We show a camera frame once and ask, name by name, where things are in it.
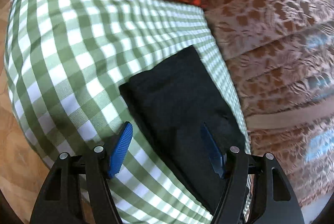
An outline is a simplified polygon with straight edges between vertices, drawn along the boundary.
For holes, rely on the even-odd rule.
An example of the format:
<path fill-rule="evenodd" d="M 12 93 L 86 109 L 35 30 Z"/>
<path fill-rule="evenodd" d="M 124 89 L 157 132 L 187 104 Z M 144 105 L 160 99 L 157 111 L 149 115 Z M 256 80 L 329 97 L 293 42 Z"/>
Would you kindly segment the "brown floral curtain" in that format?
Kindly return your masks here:
<path fill-rule="evenodd" d="M 301 206 L 333 190 L 333 0 L 203 0 L 251 149 L 280 161 Z"/>

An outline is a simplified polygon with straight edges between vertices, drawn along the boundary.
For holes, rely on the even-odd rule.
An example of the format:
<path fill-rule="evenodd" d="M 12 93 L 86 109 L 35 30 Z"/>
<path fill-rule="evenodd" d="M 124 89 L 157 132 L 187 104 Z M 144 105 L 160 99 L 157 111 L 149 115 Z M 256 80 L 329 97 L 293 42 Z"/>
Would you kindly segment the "black embroidered pants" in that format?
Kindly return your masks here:
<path fill-rule="evenodd" d="M 245 137 L 196 49 L 187 47 L 132 76 L 119 90 L 154 152 L 214 213 L 226 182 L 213 170 L 201 127 L 208 127 L 221 151 L 244 149 Z"/>

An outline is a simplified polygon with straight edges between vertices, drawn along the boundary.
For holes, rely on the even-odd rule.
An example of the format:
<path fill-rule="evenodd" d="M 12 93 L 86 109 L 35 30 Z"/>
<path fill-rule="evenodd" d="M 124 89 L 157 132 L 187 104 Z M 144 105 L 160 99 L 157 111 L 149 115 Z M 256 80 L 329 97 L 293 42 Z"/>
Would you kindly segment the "green white checked bedsheet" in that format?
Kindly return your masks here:
<path fill-rule="evenodd" d="M 237 92 L 202 9 L 168 0 L 12 0 L 5 68 L 14 116 L 51 167 L 132 121 L 131 76 L 194 45 L 243 134 Z"/>

